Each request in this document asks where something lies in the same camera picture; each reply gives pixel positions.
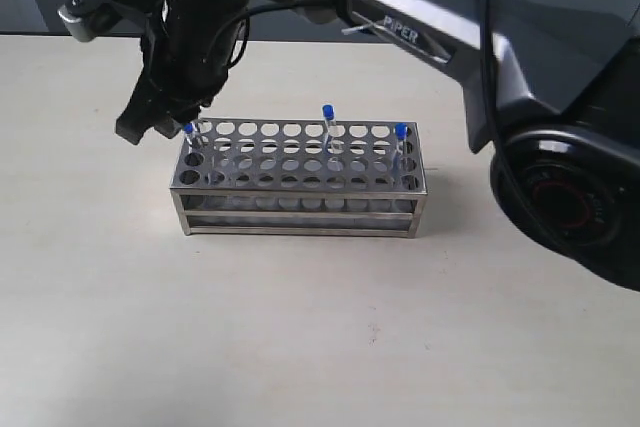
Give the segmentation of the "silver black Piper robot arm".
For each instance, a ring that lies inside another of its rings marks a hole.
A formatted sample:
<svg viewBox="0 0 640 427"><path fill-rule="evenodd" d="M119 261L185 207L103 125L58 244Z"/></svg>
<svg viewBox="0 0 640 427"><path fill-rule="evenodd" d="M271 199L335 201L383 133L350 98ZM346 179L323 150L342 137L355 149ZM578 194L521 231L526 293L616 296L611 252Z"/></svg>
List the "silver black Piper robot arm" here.
<svg viewBox="0 0 640 427"><path fill-rule="evenodd" d="M138 143L195 120L224 86L249 0L151 0L143 71L116 122ZM621 18L525 0L267 0L374 34L461 87L494 197L545 248L639 287L639 38Z"/></svg>

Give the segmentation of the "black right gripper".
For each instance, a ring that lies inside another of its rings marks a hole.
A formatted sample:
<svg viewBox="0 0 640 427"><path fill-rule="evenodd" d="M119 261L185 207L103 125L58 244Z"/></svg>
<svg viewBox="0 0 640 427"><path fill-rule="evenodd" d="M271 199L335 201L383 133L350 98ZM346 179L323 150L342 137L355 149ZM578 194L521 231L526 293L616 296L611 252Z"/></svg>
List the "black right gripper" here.
<svg viewBox="0 0 640 427"><path fill-rule="evenodd" d="M201 107L163 113L162 96L174 103L208 103L228 78L227 63L238 28L226 22L249 0L161 0L149 20L143 74L115 123L115 133L138 145L152 127L175 138L197 120Z"/></svg>

